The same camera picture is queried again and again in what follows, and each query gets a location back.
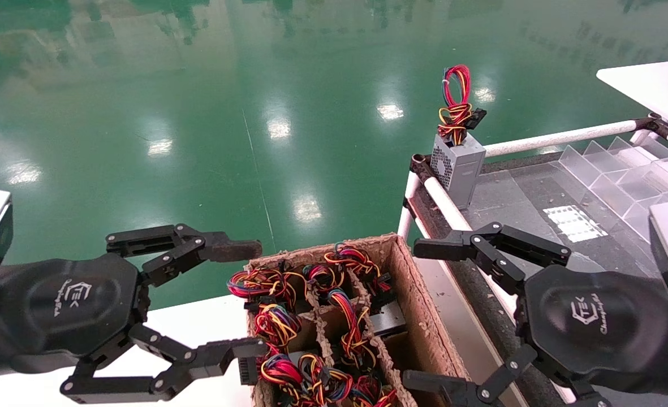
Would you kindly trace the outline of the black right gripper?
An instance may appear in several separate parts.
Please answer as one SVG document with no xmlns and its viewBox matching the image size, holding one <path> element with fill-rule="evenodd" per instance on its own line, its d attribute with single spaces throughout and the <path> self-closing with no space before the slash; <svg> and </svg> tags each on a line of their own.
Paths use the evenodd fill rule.
<svg viewBox="0 0 668 407">
<path fill-rule="evenodd" d="M 546 267 L 525 281 L 509 253 Z M 415 257 L 473 261 L 507 294 L 523 293 L 518 348 L 483 384 L 407 369 L 403 386 L 441 396 L 447 406 L 502 406 L 499 399 L 541 352 L 554 381 L 586 381 L 613 391 L 668 396 L 668 295 L 659 280 L 564 266 L 571 250 L 524 230 L 492 222 L 442 239 L 419 238 Z"/>
</svg>

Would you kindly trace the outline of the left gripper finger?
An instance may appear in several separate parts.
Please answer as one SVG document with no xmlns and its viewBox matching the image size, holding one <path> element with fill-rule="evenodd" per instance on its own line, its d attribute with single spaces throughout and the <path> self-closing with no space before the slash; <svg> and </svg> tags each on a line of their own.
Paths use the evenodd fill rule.
<svg viewBox="0 0 668 407">
<path fill-rule="evenodd" d="M 106 242 L 107 252 L 122 258 L 155 255 L 143 263 L 140 281 L 156 288 L 205 261 L 247 261 L 263 253 L 259 240 L 232 240 L 225 232 L 200 232 L 186 224 L 115 232 Z"/>
</svg>

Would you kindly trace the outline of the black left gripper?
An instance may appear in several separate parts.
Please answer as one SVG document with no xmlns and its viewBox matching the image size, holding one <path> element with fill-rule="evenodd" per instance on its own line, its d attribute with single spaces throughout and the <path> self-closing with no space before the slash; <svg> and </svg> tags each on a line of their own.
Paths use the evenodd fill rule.
<svg viewBox="0 0 668 407">
<path fill-rule="evenodd" d="M 114 253 L 2 266 L 0 375 L 50 373 L 77 363 L 60 393 L 78 404 L 168 401 L 194 381 L 223 376 L 234 359 L 268 350 L 254 337 L 189 348 L 137 324 L 149 307 L 137 268 Z M 95 376 L 102 362 L 131 345 L 170 366 L 156 376 Z"/>
</svg>

